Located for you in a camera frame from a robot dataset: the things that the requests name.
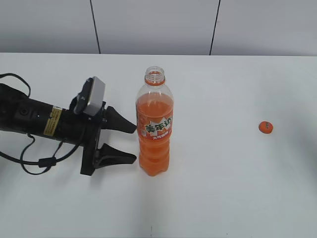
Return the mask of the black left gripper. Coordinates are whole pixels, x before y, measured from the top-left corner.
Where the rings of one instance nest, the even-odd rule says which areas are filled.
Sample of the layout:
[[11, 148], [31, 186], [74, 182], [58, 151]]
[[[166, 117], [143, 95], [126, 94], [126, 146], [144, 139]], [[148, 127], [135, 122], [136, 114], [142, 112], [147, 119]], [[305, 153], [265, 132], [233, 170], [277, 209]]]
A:
[[103, 129], [116, 130], [129, 134], [133, 134], [137, 126], [121, 114], [113, 107], [108, 106], [104, 109], [105, 102], [95, 116], [89, 116], [85, 113], [75, 114], [74, 108], [77, 105], [77, 98], [73, 98], [70, 106], [70, 132], [68, 140], [80, 143], [83, 147], [83, 155], [81, 160], [80, 174], [91, 176], [95, 169], [114, 165], [130, 165], [133, 164], [137, 157], [133, 154], [119, 151], [107, 144], [103, 144], [97, 149], [101, 124]]

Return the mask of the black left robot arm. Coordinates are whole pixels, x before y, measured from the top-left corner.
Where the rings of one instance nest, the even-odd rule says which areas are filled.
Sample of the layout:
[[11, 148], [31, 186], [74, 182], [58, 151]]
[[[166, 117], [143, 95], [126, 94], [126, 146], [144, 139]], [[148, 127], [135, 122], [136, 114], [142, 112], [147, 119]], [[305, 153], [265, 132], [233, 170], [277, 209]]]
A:
[[19, 158], [5, 153], [1, 157], [18, 163], [24, 169], [26, 165], [37, 166], [48, 172], [57, 163], [70, 157], [79, 147], [83, 147], [81, 162], [82, 175], [92, 175], [96, 169], [122, 164], [133, 164], [137, 157], [119, 151], [104, 143], [99, 147], [100, 132], [103, 129], [117, 130], [133, 134], [136, 126], [122, 117], [113, 107], [102, 102], [95, 116], [85, 113], [75, 114], [77, 99], [74, 98], [69, 109], [30, 99], [23, 92], [1, 84], [0, 86], [0, 128], [2, 131], [26, 134], [35, 141], [35, 136], [59, 141], [61, 144], [73, 144], [73, 148], [64, 156], [52, 155], [36, 162], [23, 159], [26, 148]]

